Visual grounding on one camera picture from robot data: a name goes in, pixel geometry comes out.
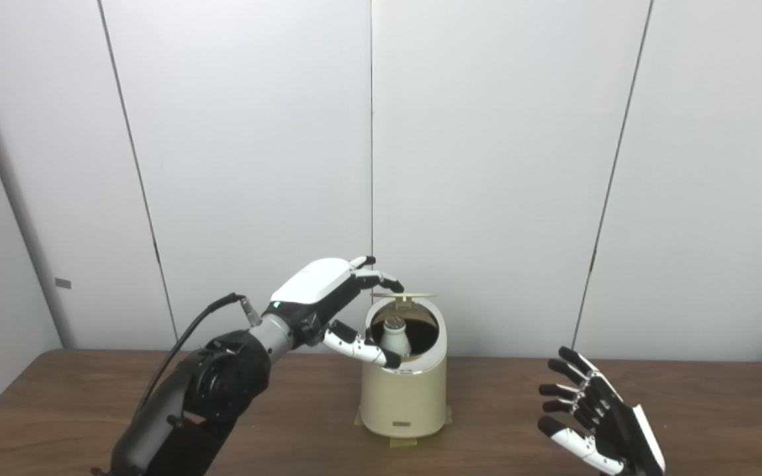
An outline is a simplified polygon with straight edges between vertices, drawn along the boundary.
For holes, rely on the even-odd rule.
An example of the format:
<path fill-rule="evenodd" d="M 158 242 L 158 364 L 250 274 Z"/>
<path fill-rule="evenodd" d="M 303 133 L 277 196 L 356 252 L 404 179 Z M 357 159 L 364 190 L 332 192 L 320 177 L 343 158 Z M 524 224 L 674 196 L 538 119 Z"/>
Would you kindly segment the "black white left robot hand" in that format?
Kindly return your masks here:
<path fill-rule="evenodd" d="M 351 261 L 326 257 L 308 263 L 276 292 L 255 325 L 252 335 L 263 344 L 272 362 L 301 346 L 324 346 L 348 358 L 388 370 L 402 364 L 402 356 L 362 337 L 359 331 L 336 319 L 363 290 L 380 286 L 404 292 L 397 278 L 369 268 L 374 257 Z"/>

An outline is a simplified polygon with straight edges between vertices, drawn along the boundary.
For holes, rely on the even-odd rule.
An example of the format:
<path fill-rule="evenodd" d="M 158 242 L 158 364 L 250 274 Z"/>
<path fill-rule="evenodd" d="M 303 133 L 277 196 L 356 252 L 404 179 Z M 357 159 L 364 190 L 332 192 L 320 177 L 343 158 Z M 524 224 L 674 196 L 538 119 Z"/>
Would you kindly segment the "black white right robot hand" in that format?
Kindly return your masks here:
<path fill-rule="evenodd" d="M 537 427 L 601 475 L 663 475 L 665 457 L 641 405 L 630 406 L 596 365 L 567 346 L 548 367 L 571 386 L 541 385 Z"/>

